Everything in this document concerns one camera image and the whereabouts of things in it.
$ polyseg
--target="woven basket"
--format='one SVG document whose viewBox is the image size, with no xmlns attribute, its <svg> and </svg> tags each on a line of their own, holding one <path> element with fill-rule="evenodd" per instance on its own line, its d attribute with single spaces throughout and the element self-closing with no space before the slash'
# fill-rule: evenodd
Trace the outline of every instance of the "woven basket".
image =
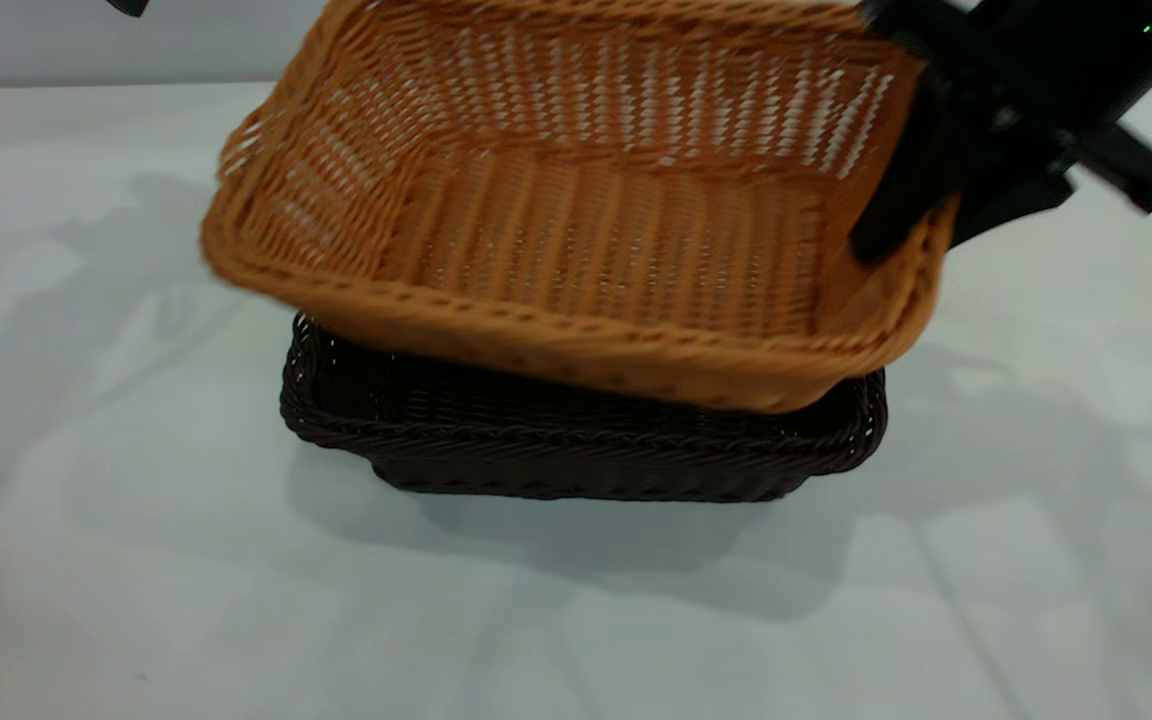
<svg viewBox="0 0 1152 720">
<path fill-rule="evenodd" d="M 781 414 L 932 313 L 847 233 L 918 61 L 850 5 L 333 0 L 223 150 L 215 272 L 385 350 Z"/>
<path fill-rule="evenodd" d="M 796 414 L 727 414 L 366 350 L 297 318 L 283 418 L 399 488 L 750 502 L 861 464 L 887 425 L 882 372 Z"/>
</svg>

